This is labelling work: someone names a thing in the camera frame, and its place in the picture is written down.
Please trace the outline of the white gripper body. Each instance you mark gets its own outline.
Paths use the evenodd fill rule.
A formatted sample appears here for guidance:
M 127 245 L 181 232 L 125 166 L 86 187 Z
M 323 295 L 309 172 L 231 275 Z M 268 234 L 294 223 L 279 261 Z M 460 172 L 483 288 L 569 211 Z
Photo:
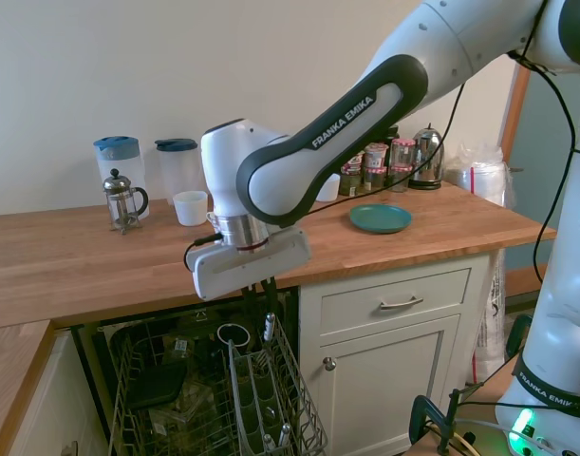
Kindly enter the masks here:
M 267 244 L 254 252 L 241 253 L 218 242 L 187 251 L 184 262 L 193 275 L 196 294 L 213 300 L 299 268 L 310 258 L 306 233 L 291 226 L 270 235 Z

